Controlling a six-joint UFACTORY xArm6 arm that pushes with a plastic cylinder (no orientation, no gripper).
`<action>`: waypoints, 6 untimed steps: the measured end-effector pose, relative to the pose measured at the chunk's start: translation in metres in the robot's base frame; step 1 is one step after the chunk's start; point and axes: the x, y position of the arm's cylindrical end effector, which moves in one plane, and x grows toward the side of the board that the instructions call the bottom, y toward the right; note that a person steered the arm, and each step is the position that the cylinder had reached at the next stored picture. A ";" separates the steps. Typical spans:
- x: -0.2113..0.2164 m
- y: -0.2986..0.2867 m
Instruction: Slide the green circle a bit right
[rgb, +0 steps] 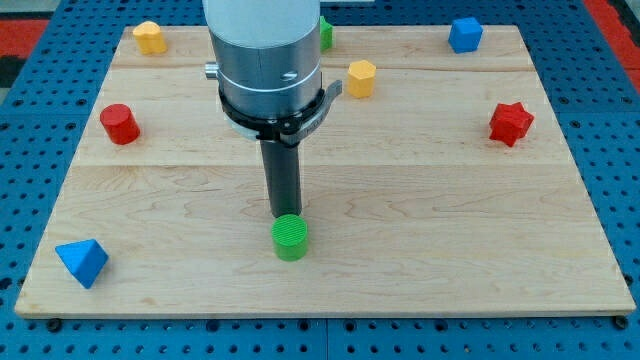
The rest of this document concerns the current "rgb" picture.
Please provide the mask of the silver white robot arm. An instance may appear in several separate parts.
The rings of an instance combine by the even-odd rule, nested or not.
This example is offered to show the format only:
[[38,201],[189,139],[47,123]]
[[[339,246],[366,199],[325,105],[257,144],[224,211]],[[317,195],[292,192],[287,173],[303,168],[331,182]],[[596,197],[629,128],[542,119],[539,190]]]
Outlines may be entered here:
[[204,0],[222,109],[235,130],[271,138],[319,107],[319,0]]

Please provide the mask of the green block behind arm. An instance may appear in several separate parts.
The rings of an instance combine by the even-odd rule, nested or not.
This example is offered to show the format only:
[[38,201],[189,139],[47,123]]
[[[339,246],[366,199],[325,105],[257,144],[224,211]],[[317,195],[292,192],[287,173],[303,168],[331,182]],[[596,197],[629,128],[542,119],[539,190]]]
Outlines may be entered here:
[[320,23],[320,51],[324,52],[333,47],[333,25],[324,16],[319,17]]

